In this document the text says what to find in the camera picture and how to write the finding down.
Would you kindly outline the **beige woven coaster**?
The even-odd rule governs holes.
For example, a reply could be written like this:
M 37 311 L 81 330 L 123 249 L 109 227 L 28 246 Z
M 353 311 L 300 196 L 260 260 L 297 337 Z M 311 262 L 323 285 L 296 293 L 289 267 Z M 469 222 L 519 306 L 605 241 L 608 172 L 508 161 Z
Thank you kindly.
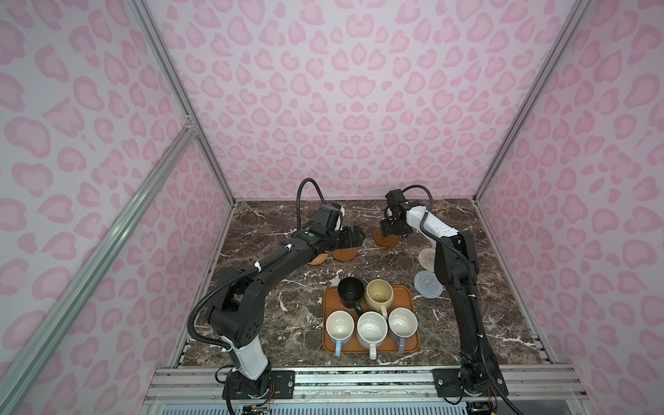
M 419 264 L 427 271 L 435 271 L 436 250 L 425 248 L 418 254 Z

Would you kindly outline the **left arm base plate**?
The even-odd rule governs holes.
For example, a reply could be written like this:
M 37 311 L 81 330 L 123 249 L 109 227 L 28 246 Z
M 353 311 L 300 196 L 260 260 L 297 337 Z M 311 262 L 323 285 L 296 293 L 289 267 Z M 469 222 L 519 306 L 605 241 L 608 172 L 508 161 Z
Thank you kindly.
M 224 399 L 292 399 L 296 373 L 290 370 L 271 370 L 257 380 L 249 380 L 239 372 L 231 372 L 224 381 Z

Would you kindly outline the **brown coaster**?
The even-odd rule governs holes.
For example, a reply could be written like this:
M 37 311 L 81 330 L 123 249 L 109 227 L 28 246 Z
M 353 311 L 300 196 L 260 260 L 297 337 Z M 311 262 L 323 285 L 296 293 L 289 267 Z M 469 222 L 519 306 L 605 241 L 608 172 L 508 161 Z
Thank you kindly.
M 380 229 L 375 230 L 375 232 L 373 233 L 373 238 L 377 246 L 385 248 L 396 247 L 401 240 L 401 237 L 399 237 L 399 235 L 384 236 Z
M 359 247 L 338 249 L 332 252 L 332 257 L 340 262 L 349 262 L 358 255 Z

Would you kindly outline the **grey round coaster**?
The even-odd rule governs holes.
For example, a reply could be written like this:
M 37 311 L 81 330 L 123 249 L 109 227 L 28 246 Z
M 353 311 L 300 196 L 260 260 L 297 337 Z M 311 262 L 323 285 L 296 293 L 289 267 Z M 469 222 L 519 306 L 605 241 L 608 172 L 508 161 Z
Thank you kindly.
M 433 271 L 419 271 L 414 277 L 413 285 L 419 295 L 428 299 L 439 298 L 445 291 Z

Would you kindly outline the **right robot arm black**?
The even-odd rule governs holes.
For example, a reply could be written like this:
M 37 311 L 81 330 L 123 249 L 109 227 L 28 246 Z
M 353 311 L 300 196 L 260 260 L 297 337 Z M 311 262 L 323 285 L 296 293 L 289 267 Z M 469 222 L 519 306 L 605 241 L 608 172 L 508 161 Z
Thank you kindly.
M 391 190 L 386 194 L 387 207 L 380 231 L 384 237 L 406 237 L 417 232 L 435 247 L 434 274 L 451 299 L 460 339 L 459 380 L 463 391 L 472 396 L 493 392 L 508 396 L 501 368 L 487 339 L 479 306 L 477 247 L 475 237 L 459 231 L 437 218 L 432 212 L 431 192 L 422 185 L 428 202 L 409 200 L 406 191 Z

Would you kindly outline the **white mug blue handle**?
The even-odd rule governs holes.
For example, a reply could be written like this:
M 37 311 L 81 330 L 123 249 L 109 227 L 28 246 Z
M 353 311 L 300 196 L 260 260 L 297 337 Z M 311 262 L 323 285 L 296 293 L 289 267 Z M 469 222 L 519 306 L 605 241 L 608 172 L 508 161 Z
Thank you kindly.
M 335 348 L 335 356 L 342 354 L 342 348 L 346 345 L 354 335 L 354 327 L 356 323 L 351 314 L 347 311 L 334 311 L 332 312 L 325 323 L 325 328 L 328 337 L 332 340 Z

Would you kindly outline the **cream yellow mug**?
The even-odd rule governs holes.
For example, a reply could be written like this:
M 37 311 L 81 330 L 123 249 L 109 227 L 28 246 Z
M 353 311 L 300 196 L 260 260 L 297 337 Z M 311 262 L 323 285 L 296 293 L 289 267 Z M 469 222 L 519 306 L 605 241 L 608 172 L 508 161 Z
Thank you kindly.
M 394 302 L 394 288 L 386 280 L 374 279 L 367 284 L 364 301 L 370 311 L 375 311 L 387 320 Z

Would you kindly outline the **black mug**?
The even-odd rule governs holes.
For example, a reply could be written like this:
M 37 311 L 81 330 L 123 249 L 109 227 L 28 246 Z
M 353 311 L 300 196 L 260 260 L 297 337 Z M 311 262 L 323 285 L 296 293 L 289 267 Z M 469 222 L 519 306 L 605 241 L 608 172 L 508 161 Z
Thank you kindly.
M 361 301 L 365 293 L 365 286 L 358 278 L 347 277 L 337 285 L 337 292 L 342 307 L 348 311 L 354 311 L 357 316 L 363 314 Z

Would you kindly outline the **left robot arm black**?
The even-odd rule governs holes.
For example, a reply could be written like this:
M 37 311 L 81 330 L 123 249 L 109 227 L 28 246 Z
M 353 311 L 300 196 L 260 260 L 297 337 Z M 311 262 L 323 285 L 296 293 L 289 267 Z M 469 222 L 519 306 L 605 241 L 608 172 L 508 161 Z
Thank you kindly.
M 323 204 L 313 219 L 275 252 L 220 278 L 188 316 L 191 339 L 230 354 L 234 371 L 242 379 L 257 383 L 266 378 L 270 363 L 259 340 L 266 297 L 282 280 L 319 255 L 362 246 L 365 233 L 357 225 L 344 225 L 344 216 L 341 205 Z

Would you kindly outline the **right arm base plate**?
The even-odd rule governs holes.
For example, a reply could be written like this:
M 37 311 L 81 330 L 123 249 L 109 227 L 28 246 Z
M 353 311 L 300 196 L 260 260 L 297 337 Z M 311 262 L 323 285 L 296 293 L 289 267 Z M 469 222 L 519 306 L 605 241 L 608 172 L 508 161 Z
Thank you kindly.
M 434 387 L 439 398 L 458 399 L 509 396 L 507 383 L 498 376 L 494 382 L 484 373 L 475 376 L 465 368 L 434 368 Z

